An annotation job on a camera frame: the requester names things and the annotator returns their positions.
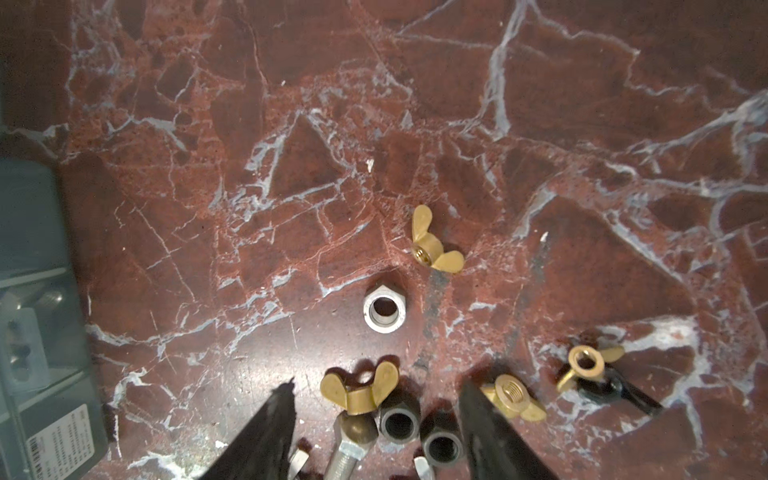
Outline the steel hex nut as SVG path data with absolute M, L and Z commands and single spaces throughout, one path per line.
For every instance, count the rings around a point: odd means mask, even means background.
M 405 322 L 405 295 L 387 285 L 380 285 L 365 296 L 363 316 L 365 323 L 373 331 L 391 334 Z

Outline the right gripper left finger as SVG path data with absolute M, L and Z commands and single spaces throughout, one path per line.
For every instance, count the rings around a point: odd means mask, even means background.
M 294 388 L 293 380 L 276 387 L 201 479 L 286 479 L 296 424 Z

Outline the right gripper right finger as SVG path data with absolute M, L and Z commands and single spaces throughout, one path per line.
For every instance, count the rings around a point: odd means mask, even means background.
M 557 479 L 473 382 L 462 383 L 458 405 L 472 479 Z

